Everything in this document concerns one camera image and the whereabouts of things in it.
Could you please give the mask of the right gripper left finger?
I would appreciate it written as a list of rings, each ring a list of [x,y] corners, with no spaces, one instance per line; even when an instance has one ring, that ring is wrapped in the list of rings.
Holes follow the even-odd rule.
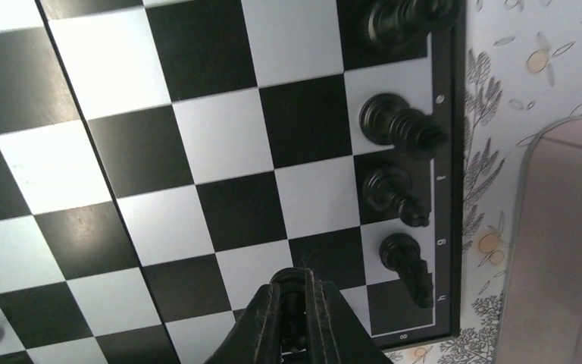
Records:
[[[280,285],[259,287],[224,341],[205,362],[280,363],[280,308]]]

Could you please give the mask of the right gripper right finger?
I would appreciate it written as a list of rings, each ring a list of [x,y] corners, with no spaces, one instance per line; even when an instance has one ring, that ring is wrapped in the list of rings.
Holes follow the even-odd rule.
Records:
[[[331,281],[305,270],[308,363],[390,363]]]

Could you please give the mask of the black rook chess piece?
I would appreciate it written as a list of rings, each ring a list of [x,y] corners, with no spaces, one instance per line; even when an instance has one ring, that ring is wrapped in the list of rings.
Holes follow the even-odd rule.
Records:
[[[280,286],[277,344],[279,352],[299,356],[309,354],[306,322],[306,286],[308,268],[290,267],[279,270],[271,279]]]

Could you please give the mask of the black knight chess piece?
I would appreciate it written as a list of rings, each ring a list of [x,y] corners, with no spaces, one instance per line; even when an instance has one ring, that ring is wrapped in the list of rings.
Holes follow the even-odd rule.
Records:
[[[433,279],[418,241],[409,234],[391,234],[381,242],[379,254],[383,266],[403,281],[414,304],[422,309],[433,308]]]

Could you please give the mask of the black bishop chess piece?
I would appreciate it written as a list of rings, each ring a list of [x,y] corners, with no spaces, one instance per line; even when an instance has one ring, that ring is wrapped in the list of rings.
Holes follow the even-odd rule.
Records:
[[[412,181],[401,168],[375,168],[365,177],[362,196],[376,212],[393,213],[409,227],[424,228],[430,224],[431,208],[412,191]]]

